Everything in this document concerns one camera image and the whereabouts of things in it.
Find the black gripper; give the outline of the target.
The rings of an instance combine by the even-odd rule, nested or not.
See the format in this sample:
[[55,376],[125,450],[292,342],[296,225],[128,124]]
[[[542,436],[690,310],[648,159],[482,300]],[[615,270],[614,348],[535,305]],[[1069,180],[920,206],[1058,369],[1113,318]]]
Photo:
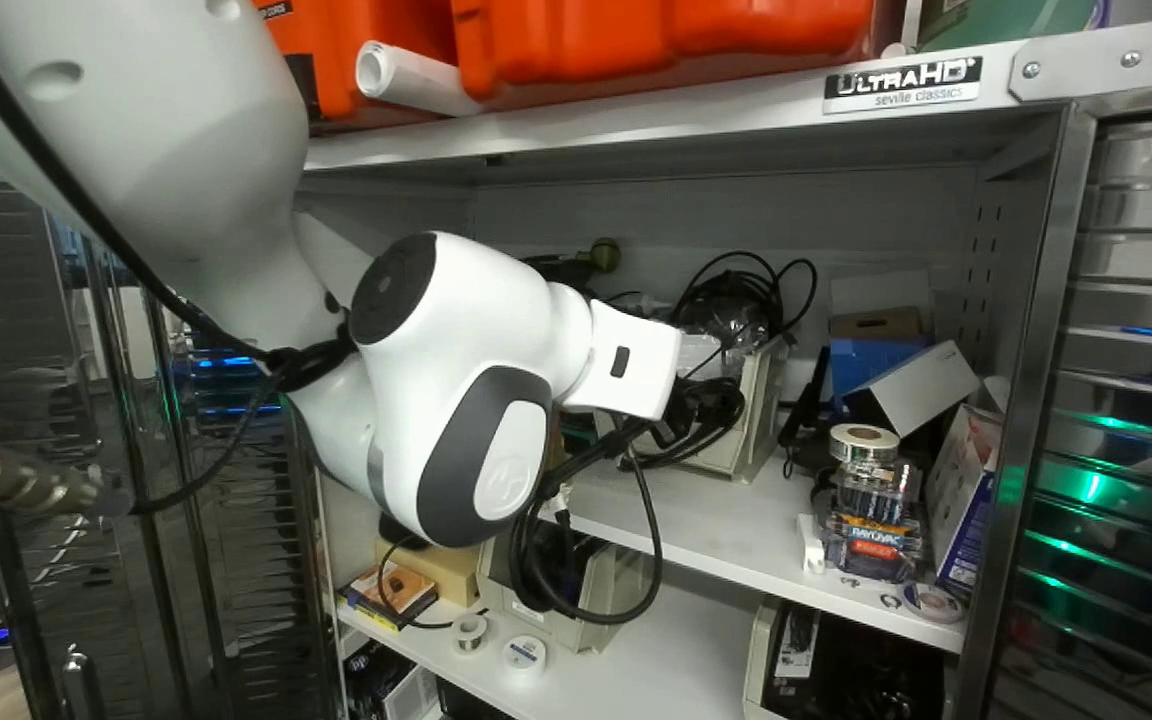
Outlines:
[[745,391],[734,376],[681,379],[670,395],[665,417],[653,425],[659,450],[721,436],[745,417]]

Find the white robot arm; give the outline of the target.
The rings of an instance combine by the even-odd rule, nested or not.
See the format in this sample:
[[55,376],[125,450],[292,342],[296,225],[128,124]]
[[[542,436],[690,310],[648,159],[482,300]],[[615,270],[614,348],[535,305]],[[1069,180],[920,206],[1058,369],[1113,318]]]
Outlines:
[[428,229],[296,210],[309,112],[252,0],[0,0],[0,180],[250,344],[340,486],[439,549],[535,497],[554,417],[659,420],[695,335]]

